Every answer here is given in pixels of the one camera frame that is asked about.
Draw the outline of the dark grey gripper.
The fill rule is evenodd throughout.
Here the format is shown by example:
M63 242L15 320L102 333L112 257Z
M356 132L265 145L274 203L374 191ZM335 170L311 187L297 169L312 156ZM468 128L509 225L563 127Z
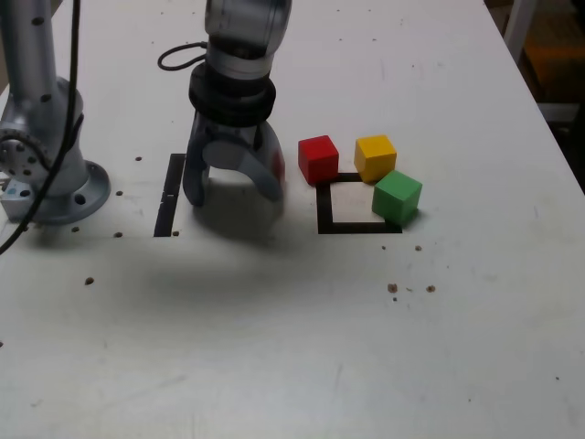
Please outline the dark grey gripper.
M197 112L183 174L183 189L194 207L205 204L210 166L247 176L269 201L283 198L285 163L278 137L267 122L232 127Z

